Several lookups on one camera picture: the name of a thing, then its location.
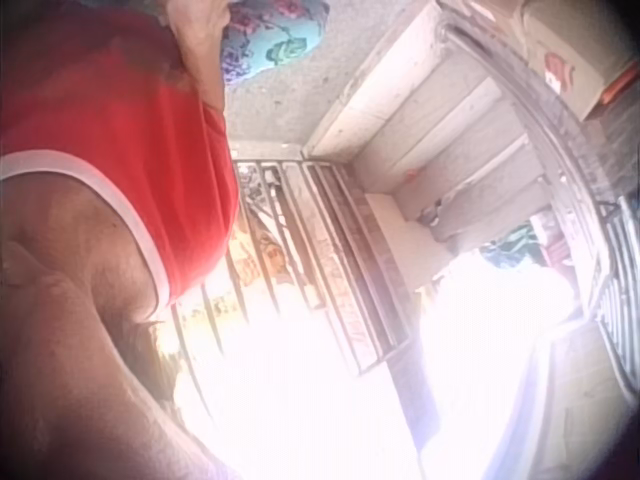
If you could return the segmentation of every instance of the red tank top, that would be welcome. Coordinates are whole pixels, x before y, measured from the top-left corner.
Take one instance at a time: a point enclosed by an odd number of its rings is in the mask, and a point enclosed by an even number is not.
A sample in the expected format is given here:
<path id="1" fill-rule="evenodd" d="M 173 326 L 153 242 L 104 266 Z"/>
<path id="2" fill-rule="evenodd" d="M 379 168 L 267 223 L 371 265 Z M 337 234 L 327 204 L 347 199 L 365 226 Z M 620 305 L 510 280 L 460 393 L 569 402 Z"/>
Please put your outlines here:
<path id="1" fill-rule="evenodd" d="M 199 100 L 171 33 L 72 7 L 3 63 L 0 180 L 48 171 L 93 188 L 135 236 L 158 308 L 201 282 L 227 248 L 238 187 L 224 118 Z"/>

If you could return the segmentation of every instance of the colorful fabric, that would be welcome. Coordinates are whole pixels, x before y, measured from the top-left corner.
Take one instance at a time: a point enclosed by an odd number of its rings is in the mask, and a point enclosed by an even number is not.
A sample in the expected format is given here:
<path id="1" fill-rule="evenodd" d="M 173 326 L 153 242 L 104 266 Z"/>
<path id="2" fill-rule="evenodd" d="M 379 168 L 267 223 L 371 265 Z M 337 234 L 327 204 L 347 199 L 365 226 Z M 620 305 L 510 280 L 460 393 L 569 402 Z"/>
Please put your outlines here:
<path id="1" fill-rule="evenodd" d="M 540 242 L 530 222 L 520 225 L 504 238 L 480 247 L 482 257 L 496 268 L 517 268 L 525 259 L 538 265 L 546 265 Z"/>
<path id="2" fill-rule="evenodd" d="M 78 0 L 90 7 L 126 6 L 158 15 L 155 0 Z M 235 84 L 307 55 L 324 35 L 329 5 L 323 0 L 241 0 L 230 5 L 222 45 L 227 84 Z"/>

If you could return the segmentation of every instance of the patterned cloth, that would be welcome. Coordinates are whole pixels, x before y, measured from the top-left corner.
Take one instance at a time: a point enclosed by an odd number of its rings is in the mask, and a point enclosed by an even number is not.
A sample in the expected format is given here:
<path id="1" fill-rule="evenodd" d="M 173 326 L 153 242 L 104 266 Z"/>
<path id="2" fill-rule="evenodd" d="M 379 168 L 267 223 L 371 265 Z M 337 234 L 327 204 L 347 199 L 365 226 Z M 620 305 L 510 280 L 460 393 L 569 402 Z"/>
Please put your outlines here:
<path id="1" fill-rule="evenodd" d="M 78 0 L 89 7 L 115 6 L 158 15 L 156 0 Z M 286 65 L 317 47 L 329 5 L 323 0 L 240 0 L 230 5 L 231 22 L 222 45 L 227 84 Z"/>

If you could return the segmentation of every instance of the iron grille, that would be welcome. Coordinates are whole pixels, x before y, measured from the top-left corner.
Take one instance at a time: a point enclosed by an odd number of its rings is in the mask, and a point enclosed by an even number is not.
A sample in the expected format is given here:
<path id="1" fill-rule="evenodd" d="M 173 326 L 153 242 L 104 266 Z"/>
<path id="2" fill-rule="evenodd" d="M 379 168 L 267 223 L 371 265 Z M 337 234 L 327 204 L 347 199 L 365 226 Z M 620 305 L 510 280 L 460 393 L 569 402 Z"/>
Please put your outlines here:
<path id="1" fill-rule="evenodd" d="M 640 218 L 625 197 L 601 203 L 613 269 L 594 311 L 625 394 L 640 395 Z"/>
<path id="2" fill-rule="evenodd" d="M 388 277 L 344 170 L 308 161 L 238 161 L 234 168 L 241 190 L 237 232 L 220 267 L 231 285 L 227 300 L 212 293 L 215 280 L 207 280 L 187 295 L 189 305 L 179 300 L 171 308 L 182 356 L 207 412 L 207 395 L 198 381 L 202 370 L 185 333 L 188 319 L 194 312 L 206 318 L 215 339 L 210 348 L 224 355 L 221 302 L 233 303 L 251 328 L 256 315 L 248 291 L 255 283 L 264 287 L 274 321 L 286 313 L 293 297 L 306 310 L 321 312 L 355 375 L 404 347 L 410 335 L 398 285 Z M 248 257 L 234 247 L 236 236 L 244 238 L 242 252 L 249 247 Z M 253 260 L 251 268 L 248 259 Z M 288 287 L 286 294 L 280 291 L 283 286 Z"/>

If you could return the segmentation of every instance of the bare skin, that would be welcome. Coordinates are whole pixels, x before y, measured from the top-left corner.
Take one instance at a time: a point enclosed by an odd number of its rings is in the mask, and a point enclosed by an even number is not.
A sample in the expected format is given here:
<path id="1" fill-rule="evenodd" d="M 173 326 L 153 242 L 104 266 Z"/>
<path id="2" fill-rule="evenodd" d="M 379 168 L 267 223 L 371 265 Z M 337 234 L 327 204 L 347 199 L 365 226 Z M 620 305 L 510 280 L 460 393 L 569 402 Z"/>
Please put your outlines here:
<path id="1" fill-rule="evenodd" d="M 203 102 L 223 111 L 220 65 L 211 60 L 219 58 L 227 0 L 164 3 Z M 14 177 L 2 190 L 0 476 L 228 478 L 157 406 L 113 344 L 157 302 L 119 216 L 61 175 Z"/>

